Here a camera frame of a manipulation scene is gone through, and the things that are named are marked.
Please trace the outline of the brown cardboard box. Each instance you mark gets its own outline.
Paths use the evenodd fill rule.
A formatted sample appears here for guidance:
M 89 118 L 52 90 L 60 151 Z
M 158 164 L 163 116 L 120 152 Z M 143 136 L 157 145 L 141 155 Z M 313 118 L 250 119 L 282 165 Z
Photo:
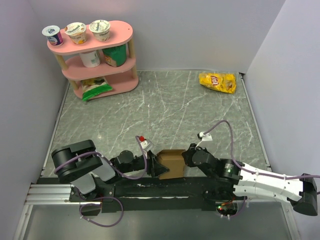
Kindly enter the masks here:
M 185 173 L 185 160 L 182 153 L 185 149 L 164 149 L 157 154 L 157 161 L 168 171 L 161 174 L 160 180 L 183 178 Z

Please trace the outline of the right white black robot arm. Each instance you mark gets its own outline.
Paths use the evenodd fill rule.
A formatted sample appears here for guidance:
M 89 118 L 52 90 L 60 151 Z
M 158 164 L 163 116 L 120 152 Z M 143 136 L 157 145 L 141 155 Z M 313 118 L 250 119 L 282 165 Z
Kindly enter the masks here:
M 310 174 L 290 176 L 268 172 L 240 161 L 216 158 L 206 148 L 192 143 L 182 152 L 185 164 L 205 174 L 203 196 L 230 202 L 237 198 L 257 198 L 291 204 L 306 216 L 318 215 L 318 191 Z

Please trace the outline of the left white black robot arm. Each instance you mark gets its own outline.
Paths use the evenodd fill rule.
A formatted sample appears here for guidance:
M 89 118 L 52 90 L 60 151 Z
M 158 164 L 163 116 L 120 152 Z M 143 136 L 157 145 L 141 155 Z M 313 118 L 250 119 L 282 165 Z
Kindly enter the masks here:
M 108 182 L 122 178 L 138 180 L 145 175 L 157 178 L 169 172 L 169 168 L 160 164 L 152 153 L 153 143 L 149 139 L 138 135 L 135 139 L 141 150 L 140 156 L 124 150 L 111 160 L 96 151 L 91 139 L 59 147 L 51 153 L 54 174 L 61 184 L 72 184 L 87 201 L 94 201 L 99 188 L 93 175 Z

